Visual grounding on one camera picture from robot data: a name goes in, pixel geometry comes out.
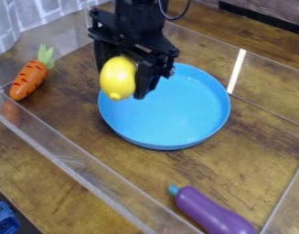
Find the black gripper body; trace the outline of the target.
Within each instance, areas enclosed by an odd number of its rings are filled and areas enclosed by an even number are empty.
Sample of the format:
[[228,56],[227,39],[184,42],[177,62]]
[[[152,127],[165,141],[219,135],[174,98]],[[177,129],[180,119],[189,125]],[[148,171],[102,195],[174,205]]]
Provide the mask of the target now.
[[164,20],[169,20],[168,0],[114,0],[114,12],[89,11],[89,37],[113,43],[136,63],[145,58],[164,58],[164,74],[172,74],[178,50],[164,37]]

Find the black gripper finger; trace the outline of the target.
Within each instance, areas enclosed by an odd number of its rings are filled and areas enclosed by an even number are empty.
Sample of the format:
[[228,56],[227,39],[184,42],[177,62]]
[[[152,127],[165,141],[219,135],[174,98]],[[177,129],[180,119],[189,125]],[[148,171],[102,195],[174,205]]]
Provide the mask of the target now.
[[94,40],[93,53],[97,71],[101,71],[101,68],[104,67],[106,61],[121,54],[121,48],[113,43],[108,43],[102,40]]
[[142,58],[136,65],[134,94],[133,98],[141,100],[154,89],[161,75],[164,74],[164,58]]

